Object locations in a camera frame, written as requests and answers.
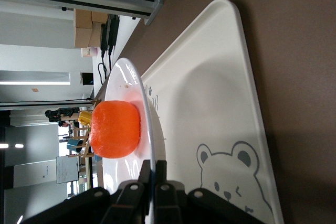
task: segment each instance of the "white tray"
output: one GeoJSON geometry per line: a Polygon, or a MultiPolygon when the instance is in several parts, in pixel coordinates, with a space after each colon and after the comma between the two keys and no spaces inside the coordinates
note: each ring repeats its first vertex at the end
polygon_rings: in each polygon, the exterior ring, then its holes
{"type": "Polygon", "coordinates": [[[160,118],[167,178],[283,223],[238,9],[210,3],[142,81],[160,118]]]}

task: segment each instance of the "bear nose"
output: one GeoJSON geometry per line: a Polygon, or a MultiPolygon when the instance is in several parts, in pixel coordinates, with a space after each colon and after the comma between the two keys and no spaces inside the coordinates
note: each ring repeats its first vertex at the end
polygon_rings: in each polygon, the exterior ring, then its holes
{"type": "Polygon", "coordinates": [[[227,200],[231,199],[231,193],[229,193],[228,191],[224,191],[224,196],[227,200]]]}

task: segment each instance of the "bear eye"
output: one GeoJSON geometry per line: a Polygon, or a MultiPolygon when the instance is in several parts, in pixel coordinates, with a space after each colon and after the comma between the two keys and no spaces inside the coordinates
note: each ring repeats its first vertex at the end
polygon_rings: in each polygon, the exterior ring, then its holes
{"type": "Polygon", "coordinates": [[[236,188],[236,194],[238,194],[241,197],[242,195],[238,192],[238,190],[239,190],[239,186],[237,186],[236,188]]]}
{"type": "Polygon", "coordinates": [[[219,184],[217,182],[215,182],[215,189],[216,191],[219,191],[219,184]]]}

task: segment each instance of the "orange sponge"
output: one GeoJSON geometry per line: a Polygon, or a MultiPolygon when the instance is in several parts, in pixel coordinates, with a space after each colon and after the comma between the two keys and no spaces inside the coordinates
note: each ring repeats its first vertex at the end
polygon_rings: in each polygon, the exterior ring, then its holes
{"type": "Polygon", "coordinates": [[[124,101],[104,101],[94,109],[90,144],[98,156],[127,156],[135,150],[139,138],[140,116],[133,104],[124,101]]]}

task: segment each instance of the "bear face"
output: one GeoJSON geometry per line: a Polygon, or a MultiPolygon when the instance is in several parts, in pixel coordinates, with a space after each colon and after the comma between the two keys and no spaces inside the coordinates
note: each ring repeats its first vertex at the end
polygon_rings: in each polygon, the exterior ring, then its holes
{"type": "Polygon", "coordinates": [[[256,177],[259,158],[252,146],[240,141],[231,153],[212,153],[207,145],[197,149],[201,187],[226,199],[265,223],[273,223],[271,207],[256,177]]]}

